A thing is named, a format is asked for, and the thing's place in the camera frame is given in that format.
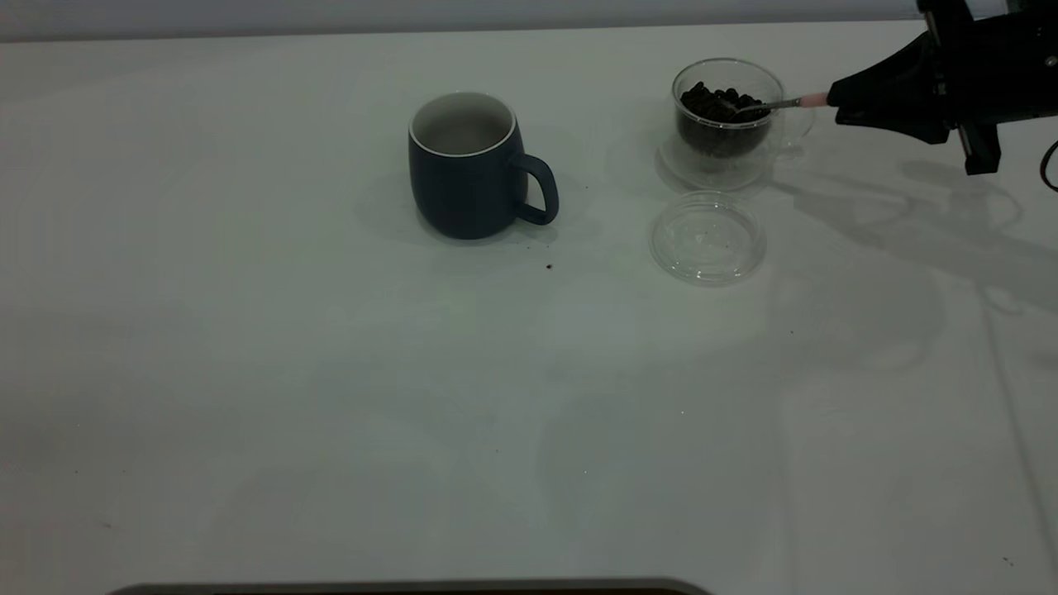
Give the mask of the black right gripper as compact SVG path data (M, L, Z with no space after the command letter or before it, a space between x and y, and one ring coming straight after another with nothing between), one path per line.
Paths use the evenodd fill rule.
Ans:
M929 145L947 143L951 128L966 173L993 174L998 126L1056 115L1057 3L1009 1L1004 14L981 19L966 1L919 1L917 8L928 33L832 83L836 124Z

